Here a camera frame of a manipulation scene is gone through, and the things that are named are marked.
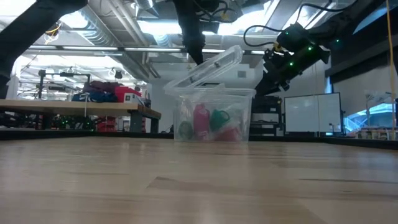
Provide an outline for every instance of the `metal beam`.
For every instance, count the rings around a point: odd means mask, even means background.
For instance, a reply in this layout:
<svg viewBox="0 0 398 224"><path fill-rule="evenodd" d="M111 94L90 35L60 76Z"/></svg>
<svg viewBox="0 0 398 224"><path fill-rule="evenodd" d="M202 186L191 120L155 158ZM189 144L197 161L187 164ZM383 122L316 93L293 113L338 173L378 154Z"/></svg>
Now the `metal beam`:
<svg viewBox="0 0 398 224"><path fill-rule="evenodd" d="M162 47L92 47L92 46L59 46L59 45L32 45L29 47L30 54L40 54L39 51L49 52L58 51L75 51L75 52L108 52L108 53L120 53L120 52L152 52L152 53L187 53L183 48L162 48ZM219 54L224 52L224 49L203 49L205 54ZM243 50L244 55L264 55L264 51L261 50Z"/></svg>

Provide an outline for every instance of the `whiteboard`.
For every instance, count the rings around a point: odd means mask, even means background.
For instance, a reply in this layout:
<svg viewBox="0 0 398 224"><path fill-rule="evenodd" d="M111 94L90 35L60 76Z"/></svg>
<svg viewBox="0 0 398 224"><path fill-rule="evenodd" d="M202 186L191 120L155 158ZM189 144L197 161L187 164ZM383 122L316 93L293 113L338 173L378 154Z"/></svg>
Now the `whiteboard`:
<svg viewBox="0 0 398 224"><path fill-rule="evenodd" d="M285 98L287 132L341 132L340 94Z"/></svg>
<svg viewBox="0 0 398 224"><path fill-rule="evenodd" d="M317 96L285 98L287 132L316 132L319 130Z"/></svg>
<svg viewBox="0 0 398 224"><path fill-rule="evenodd" d="M318 95L320 132L341 132L340 94Z"/></svg>

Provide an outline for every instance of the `container lid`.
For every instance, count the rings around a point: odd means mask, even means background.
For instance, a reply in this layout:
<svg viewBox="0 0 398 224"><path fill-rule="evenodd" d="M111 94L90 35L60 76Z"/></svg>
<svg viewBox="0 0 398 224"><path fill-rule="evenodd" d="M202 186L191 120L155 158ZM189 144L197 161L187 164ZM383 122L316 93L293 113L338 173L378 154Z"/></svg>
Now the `container lid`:
<svg viewBox="0 0 398 224"><path fill-rule="evenodd" d="M194 88L205 83L206 80L215 78L242 62L243 51L240 46L225 50L224 52L208 59L189 71L181 80L173 80L164 86L166 93L172 93L179 88Z"/></svg>

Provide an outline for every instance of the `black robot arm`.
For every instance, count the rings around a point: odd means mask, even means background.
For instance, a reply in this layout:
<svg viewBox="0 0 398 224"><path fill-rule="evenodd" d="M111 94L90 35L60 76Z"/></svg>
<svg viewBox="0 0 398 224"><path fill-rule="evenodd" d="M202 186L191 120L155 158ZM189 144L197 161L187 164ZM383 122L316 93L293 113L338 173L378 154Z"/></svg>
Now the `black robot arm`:
<svg viewBox="0 0 398 224"><path fill-rule="evenodd" d="M384 1L357 0L318 27L306 30L295 23L283 30L274 47L265 51L263 78L256 87L257 94L287 91L290 81L317 61L328 63L330 52L320 46L330 49L339 38L352 35L358 24Z"/></svg>
<svg viewBox="0 0 398 224"><path fill-rule="evenodd" d="M196 15L197 8L191 0L173 0L173 3L182 30L183 45L199 65L203 63L202 50L205 46L205 36L202 34L200 20Z"/></svg>
<svg viewBox="0 0 398 224"><path fill-rule="evenodd" d="M0 32L0 84L8 82L15 60L46 30L87 4L88 0L37 0Z"/></svg>

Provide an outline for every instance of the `box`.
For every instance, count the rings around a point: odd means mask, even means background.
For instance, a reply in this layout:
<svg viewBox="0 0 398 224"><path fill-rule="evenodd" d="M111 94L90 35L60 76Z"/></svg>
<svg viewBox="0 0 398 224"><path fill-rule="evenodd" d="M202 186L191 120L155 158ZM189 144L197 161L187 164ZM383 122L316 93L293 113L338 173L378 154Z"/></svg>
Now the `box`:
<svg viewBox="0 0 398 224"><path fill-rule="evenodd" d="M134 93L125 93L123 103L138 103L141 104L139 96Z"/></svg>
<svg viewBox="0 0 398 224"><path fill-rule="evenodd" d="M243 51L234 46L195 67L182 80L168 83L166 94L177 100L174 108L176 141L248 142L253 89L203 88L242 61Z"/></svg>
<svg viewBox="0 0 398 224"><path fill-rule="evenodd" d="M133 93L137 96L141 96L141 93L133 90L132 88L129 88L128 86L117 86L114 89L114 94L117 96L118 98L118 103L124 103L124 99L126 96L126 93Z"/></svg>

